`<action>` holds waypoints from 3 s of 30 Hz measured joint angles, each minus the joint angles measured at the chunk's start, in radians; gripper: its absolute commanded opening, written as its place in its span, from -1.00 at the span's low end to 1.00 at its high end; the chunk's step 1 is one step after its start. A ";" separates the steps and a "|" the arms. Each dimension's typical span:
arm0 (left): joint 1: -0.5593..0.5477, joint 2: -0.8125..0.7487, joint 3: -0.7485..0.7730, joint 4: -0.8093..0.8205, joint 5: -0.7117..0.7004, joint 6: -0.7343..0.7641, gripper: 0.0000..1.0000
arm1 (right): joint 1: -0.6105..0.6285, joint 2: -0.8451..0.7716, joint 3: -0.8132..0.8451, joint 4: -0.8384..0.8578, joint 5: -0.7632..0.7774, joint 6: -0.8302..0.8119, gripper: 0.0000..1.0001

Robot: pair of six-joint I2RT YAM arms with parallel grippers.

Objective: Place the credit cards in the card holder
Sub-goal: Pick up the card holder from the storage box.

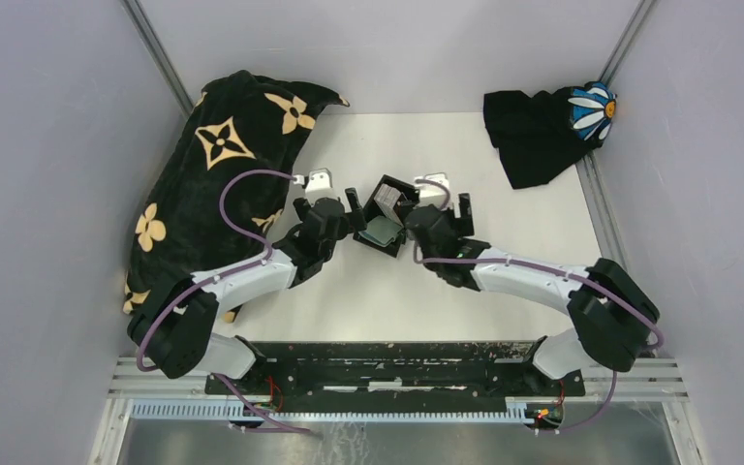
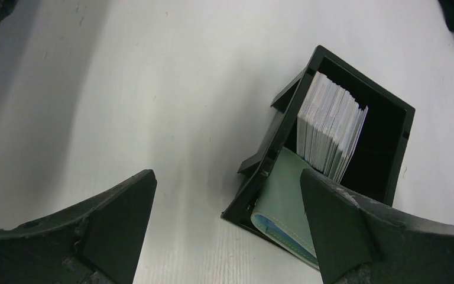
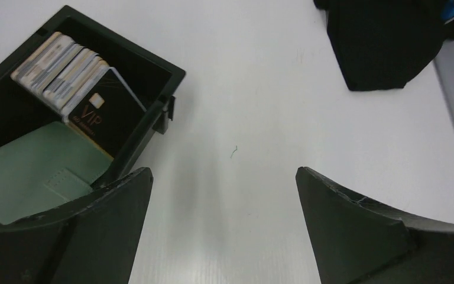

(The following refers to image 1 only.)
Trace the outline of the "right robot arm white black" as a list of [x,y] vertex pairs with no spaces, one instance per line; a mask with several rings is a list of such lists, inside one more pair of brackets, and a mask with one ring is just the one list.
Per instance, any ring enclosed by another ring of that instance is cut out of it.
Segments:
[[593,364],[625,373],[650,338],[660,312],[617,262],[557,265],[519,257],[473,237],[470,214],[434,204],[415,206],[402,222],[419,250],[418,262],[447,284],[475,292],[513,295],[568,316],[570,328],[544,336],[520,370],[523,387],[545,395],[560,379]]

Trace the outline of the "green leather card holder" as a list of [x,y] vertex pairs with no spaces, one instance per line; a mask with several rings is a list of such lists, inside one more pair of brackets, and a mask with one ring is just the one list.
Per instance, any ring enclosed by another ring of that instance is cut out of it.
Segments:
[[377,216],[367,223],[367,228],[360,235],[379,247],[388,247],[402,232],[402,226],[386,216]]

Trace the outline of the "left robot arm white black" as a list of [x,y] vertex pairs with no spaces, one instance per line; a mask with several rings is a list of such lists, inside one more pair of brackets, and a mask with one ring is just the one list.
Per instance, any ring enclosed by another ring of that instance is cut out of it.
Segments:
[[239,391],[259,391],[266,379],[262,353],[240,336],[213,331],[218,319],[258,297],[301,285],[318,274],[338,241],[366,227],[357,191],[344,199],[294,201],[300,219],[264,255],[191,274],[171,268],[156,281],[127,327],[142,372],[169,379],[193,370],[229,378]]

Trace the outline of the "black plastic bin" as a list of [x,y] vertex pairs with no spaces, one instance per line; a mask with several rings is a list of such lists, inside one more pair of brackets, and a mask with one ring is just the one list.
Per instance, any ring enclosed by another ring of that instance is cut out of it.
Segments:
[[407,239],[403,220],[418,200],[415,185],[383,175],[362,209],[366,229],[353,240],[397,258]]

